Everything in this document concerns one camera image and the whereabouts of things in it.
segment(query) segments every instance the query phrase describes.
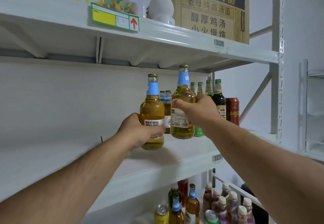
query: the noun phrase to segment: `yellow can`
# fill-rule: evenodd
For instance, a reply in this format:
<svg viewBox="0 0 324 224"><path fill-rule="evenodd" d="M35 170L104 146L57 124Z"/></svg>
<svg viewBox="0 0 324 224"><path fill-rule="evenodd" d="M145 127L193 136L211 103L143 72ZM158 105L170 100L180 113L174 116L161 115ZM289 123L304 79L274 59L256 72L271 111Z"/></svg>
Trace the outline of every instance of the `yellow can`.
<svg viewBox="0 0 324 224"><path fill-rule="evenodd" d="M169 224L169 211L166 205L160 204L154 213L154 224Z"/></svg>

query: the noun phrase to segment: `barcode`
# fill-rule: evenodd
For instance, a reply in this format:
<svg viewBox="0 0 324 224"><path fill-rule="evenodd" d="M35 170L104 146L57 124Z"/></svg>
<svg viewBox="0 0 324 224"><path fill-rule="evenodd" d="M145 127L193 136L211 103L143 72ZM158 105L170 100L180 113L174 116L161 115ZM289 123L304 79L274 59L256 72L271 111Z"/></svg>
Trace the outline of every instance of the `barcode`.
<svg viewBox="0 0 324 224"><path fill-rule="evenodd" d="M214 39L214 45L219 46L219 47L224 47L224 41Z"/></svg>
<svg viewBox="0 0 324 224"><path fill-rule="evenodd" d="M221 154L213 155L213 162L217 162L222 159L223 159L223 156Z"/></svg>

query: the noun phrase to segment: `black object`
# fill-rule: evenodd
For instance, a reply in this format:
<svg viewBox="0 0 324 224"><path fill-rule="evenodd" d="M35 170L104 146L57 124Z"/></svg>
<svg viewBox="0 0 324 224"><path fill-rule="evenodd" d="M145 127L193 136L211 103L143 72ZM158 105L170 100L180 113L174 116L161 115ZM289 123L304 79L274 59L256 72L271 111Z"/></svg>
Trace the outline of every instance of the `black object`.
<svg viewBox="0 0 324 224"><path fill-rule="evenodd" d="M241 189L250 193L252 196L255 197L253 192L249 189L249 187L244 183L241 186ZM243 205L243 196L241 195L241 205ZM269 224L269 214L261 207L257 206L256 204L252 203L252 213L254 216L255 224Z"/></svg>

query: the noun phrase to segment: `forearm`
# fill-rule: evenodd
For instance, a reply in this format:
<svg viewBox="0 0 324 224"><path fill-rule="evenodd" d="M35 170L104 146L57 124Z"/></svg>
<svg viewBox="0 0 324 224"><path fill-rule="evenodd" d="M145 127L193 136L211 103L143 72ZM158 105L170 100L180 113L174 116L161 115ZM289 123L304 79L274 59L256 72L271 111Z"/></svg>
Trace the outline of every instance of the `forearm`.
<svg viewBox="0 0 324 224"><path fill-rule="evenodd" d="M225 120L214 119L203 130L277 223L319 223L322 165Z"/></svg>
<svg viewBox="0 0 324 224"><path fill-rule="evenodd" d="M0 203L0 223L79 223L128 156L117 134Z"/></svg>

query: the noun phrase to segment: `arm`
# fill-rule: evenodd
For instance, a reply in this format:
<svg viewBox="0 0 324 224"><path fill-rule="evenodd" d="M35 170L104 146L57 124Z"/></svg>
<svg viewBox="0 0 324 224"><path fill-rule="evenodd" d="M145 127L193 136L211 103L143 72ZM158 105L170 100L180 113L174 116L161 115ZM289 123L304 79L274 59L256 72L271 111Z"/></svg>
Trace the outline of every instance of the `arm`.
<svg viewBox="0 0 324 224"><path fill-rule="evenodd" d="M209 96L197 103L174 100L202 128L277 223L320 223L324 166L283 150L224 120Z"/></svg>
<svg viewBox="0 0 324 224"><path fill-rule="evenodd" d="M0 203L0 223L79 223L131 150L163 126L143 126L127 117L116 135L76 161Z"/></svg>

